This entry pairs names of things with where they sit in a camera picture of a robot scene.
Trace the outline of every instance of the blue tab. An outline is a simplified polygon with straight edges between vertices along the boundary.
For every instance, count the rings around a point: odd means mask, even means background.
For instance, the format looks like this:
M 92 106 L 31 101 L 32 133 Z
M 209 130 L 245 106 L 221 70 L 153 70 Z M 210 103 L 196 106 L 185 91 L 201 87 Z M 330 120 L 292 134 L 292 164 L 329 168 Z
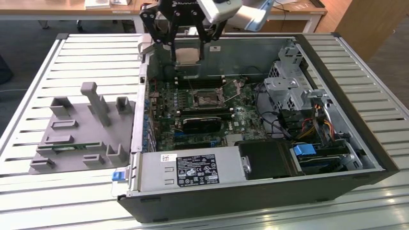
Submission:
M 117 171 L 112 174 L 112 181 L 124 181 L 125 180 L 125 172 Z
M 317 152 L 314 151 L 314 147 L 312 144 L 301 144 L 297 145 L 294 148 L 294 153 L 297 156 L 305 156 L 305 155 L 316 155 Z

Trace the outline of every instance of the warning label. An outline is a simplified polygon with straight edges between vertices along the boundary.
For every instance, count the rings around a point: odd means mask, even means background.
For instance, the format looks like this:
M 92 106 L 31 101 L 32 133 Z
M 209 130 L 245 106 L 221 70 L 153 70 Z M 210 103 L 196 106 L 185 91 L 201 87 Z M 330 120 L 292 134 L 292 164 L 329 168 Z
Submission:
M 218 184 L 214 155 L 177 157 L 177 185 L 180 187 Z

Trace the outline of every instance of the side panel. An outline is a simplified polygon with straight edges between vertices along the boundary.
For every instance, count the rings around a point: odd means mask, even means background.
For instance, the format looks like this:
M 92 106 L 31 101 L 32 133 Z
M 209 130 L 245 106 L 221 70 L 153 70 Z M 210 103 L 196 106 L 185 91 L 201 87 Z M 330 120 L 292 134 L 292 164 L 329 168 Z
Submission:
M 119 203 L 139 222 L 160 222 L 333 200 L 380 176 L 381 172 L 161 196 L 119 197 Z

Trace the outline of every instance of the white table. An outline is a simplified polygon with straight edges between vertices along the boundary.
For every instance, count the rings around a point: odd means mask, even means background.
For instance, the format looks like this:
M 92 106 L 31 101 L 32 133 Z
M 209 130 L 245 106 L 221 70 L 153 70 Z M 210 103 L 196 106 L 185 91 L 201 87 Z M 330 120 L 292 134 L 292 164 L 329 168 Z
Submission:
M 117 204 L 113 169 L 28 175 L 53 96 L 85 102 L 83 81 L 112 101 L 137 96 L 139 34 L 72 34 L 56 40 L 0 139 L 0 228 L 8 229 L 389 229 L 409 222 L 409 112 L 341 38 L 306 35 L 401 172 L 334 201 L 141 225 Z

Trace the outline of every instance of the sticker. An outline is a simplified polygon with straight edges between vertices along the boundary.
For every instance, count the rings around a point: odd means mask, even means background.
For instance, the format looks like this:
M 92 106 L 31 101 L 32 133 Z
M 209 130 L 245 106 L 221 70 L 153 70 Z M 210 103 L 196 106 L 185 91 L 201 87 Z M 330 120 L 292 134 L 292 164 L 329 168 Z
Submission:
M 210 46 L 210 52 L 220 52 L 221 46 Z
M 112 11 L 112 13 L 131 13 L 131 11 Z
M 179 187 L 218 184 L 218 171 L 214 155 L 177 157 L 176 172 Z
M 55 148 L 56 151 L 65 151 L 65 150 L 76 150 L 75 147 L 63 147 L 63 148 Z
M 176 161 L 177 154 L 161 154 L 160 162 Z

